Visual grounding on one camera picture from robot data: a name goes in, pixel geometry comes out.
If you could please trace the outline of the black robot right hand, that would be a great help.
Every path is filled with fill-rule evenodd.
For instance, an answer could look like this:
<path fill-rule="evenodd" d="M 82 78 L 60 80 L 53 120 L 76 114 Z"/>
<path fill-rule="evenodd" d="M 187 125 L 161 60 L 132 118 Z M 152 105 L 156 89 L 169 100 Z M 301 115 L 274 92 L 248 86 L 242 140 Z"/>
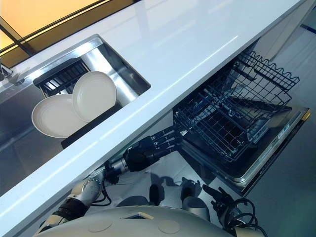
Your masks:
<path fill-rule="evenodd" d="M 214 211 L 217 214 L 220 224 L 223 225 L 228 207 L 234 202 L 234 199 L 221 187 L 219 187 L 216 190 L 203 184 L 202 188 L 207 194 L 209 194 L 213 198 L 211 204 L 213 206 Z"/>

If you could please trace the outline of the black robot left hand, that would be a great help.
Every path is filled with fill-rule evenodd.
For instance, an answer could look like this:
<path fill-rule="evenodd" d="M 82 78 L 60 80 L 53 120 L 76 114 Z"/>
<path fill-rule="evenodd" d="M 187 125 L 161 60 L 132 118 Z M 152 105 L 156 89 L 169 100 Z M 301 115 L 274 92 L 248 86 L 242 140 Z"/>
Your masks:
<path fill-rule="evenodd" d="M 125 150 L 122 157 L 129 171 L 138 172 L 177 150 L 181 140 L 179 127 L 172 125 L 134 143 Z"/>

